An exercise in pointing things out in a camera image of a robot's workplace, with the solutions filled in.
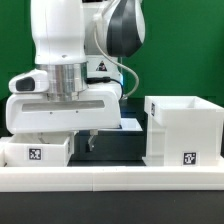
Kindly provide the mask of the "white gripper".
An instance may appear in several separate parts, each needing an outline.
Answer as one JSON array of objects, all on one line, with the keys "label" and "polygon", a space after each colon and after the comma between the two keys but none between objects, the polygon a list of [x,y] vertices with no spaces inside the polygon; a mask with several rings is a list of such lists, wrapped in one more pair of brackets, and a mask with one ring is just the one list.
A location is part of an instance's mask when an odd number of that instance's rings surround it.
[{"label": "white gripper", "polygon": [[6,104],[6,126],[12,134],[90,130],[87,150],[92,152],[96,129],[115,129],[121,125],[120,107],[113,90],[88,88],[71,102],[50,102],[47,95],[13,94]]}]

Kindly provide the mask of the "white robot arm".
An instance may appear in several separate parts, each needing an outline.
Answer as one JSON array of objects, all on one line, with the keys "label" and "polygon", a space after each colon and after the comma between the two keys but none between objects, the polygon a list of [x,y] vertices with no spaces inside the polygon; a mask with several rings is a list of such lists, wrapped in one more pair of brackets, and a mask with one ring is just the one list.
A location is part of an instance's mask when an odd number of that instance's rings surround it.
[{"label": "white robot arm", "polygon": [[133,55],[143,44],[141,0],[31,0],[35,68],[9,82],[6,125],[12,146],[45,146],[77,131],[117,129],[119,100],[110,82],[90,76],[88,60]]}]

